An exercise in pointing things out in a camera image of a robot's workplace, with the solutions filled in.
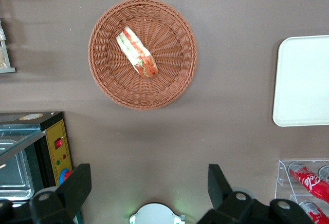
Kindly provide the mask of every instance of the white tray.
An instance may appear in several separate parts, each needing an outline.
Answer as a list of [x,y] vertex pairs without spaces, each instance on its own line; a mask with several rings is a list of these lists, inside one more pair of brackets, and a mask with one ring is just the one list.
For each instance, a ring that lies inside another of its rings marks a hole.
[[329,125],[329,35],[281,43],[273,120],[278,126]]

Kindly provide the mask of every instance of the black robotic claw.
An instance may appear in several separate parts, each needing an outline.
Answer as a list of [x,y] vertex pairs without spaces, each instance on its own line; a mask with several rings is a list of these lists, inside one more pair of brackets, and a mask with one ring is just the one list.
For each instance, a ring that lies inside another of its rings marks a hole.
[[20,207],[0,201],[1,224],[72,224],[92,190],[90,165],[81,164],[54,192],[36,194]]
[[266,206],[244,192],[234,192],[216,164],[209,165],[208,193],[214,209],[198,224],[314,224],[292,201],[275,199]]

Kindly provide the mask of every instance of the red soda can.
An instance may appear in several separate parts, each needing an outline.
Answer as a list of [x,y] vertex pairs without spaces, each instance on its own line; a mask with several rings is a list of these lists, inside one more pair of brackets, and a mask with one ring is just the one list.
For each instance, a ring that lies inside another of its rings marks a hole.
[[325,182],[329,182],[329,166],[323,166],[319,169],[318,175]]
[[303,163],[293,162],[288,171],[313,196],[329,203],[329,184],[310,171]]
[[306,214],[316,224],[329,224],[329,218],[322,212],[322,210],[313,202],[304,201],[299,206],[306,212]]

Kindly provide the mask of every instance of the red switch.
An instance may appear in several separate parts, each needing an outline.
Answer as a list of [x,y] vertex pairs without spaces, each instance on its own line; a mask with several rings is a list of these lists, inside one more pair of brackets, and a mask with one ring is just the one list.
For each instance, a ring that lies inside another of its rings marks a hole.
[[72,171],[68,171],[64,175],[64,181],[72,174]]
[[58,139],[55,141],[55,148],[58,149],[60,146],[63,145],[62,139]]

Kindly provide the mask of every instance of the shelf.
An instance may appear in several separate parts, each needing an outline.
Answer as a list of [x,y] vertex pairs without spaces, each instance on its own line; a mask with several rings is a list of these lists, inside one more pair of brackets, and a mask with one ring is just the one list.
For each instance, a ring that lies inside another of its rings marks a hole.
[[[329,165],[329,160],[299,160],[312,172],[317,173],[318,170]],[[329,204],[320,200],[309,193],[293,176],[288,172],[288,167],[295,161],[279,161],[278,176],[276,185],[275,199],[289,199],[297,204],[302,201],[312,201],[329,216]]]
[[9,72],[15,72],[15,71],[16,71],[16,69],[14,67],[0,69],[0,73],[9,73]]

